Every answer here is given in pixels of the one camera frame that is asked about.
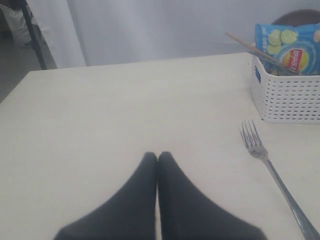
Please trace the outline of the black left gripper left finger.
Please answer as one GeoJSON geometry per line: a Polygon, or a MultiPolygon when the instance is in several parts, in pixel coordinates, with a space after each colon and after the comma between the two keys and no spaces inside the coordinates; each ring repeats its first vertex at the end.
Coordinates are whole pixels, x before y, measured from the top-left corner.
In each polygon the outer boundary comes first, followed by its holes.
{"type": "Polygon", "coordinates": [[[157,164],[146,152],[128,181],[104,204],[63,227],[57,240],[156,239],[157,164]]]}

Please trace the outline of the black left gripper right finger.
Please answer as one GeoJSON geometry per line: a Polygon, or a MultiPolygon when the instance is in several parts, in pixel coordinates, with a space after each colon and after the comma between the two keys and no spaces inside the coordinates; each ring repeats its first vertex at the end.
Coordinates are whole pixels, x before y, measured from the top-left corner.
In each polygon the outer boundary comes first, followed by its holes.
{"type": "Polygon", "coordinates": [[[251,240],[253,227],[207,198],[170,152],[157,166],[158,203],[164,240],[251,240]]]}

